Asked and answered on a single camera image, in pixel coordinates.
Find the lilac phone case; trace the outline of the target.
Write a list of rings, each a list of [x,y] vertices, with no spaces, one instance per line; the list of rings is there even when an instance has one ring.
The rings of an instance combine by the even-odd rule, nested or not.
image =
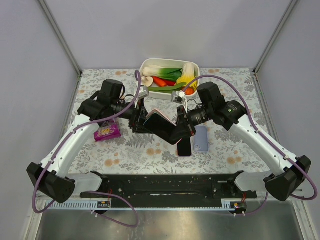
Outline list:
[[[195,127],[196,134],[193,137],[193,149],[198,153],[207,153],[209,151],[208,129],[204,125]]]

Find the black phone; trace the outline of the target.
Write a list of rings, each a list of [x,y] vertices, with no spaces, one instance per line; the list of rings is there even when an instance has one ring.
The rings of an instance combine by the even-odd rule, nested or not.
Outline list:
[[[192,155],[191,139],[183,138],[177,144],[177,155],[179,157],[190,157]]]

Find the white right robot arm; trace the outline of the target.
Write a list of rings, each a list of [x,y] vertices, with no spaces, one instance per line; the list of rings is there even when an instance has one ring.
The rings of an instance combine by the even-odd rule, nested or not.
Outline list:
[[[172,102],[181,105],[177,108],[178,119],[172,140],[177,142],[194,136],[197,125],[212,120],[245,142],[269,168],[260,173],[238,172],[234,183],[241,191],[267,192],[284,202],[294,196],[294,191],[305,180],[310,180],[311,160],[305,155],[296,156],[261,129],[253,120],[245,100],[226,101],[213,82],[201,84],[197,93],[202,104],[194,110],[187,109],[184,91],[171,94]]]

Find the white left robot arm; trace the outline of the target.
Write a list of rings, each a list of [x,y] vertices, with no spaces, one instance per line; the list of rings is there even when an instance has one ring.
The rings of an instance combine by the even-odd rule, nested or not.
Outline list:
[[[126,92],[122,82],[104,80],[101,89],[81,103],[71,126],[57,146],[40,163],[30,163],[26,171],[34,186],[34,200],[37,192],[41,192],[57,203],[64,203],[72,195],[97,191],[101,187],[103,177],[98,173],[69,176],[68,172],[87,140],[103,123],[114,118],[132,121],[136,117],[136,110],[148,95],[148,90],[138,72],[135,77],[137,89],[128,103],[122,98]]]

